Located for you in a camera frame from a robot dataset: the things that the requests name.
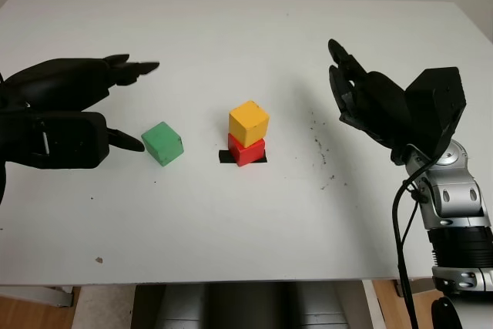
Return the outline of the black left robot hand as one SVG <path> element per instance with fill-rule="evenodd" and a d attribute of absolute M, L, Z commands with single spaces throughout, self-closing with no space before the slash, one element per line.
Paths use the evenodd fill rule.
<path fill-rule="evenodd" d="M 129 55 L 51 59 L 1 81 L 1 159 L 37 168 L 92 168 L 110 146 L 142 152 L 136 138 L 107 126 L 90 107 L 113 86 L 159 67 Z"/>

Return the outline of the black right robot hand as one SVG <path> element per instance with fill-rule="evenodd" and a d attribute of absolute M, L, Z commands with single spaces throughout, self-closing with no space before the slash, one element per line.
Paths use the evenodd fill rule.
<path fill-rule="evenodd" d="M 411 132 L 404 90 L 386 75 L 366 71 L 336 40 L 327 46 L 334 61 L 329 80 L 340 121 L 388 149 L 402 151 Z"/>

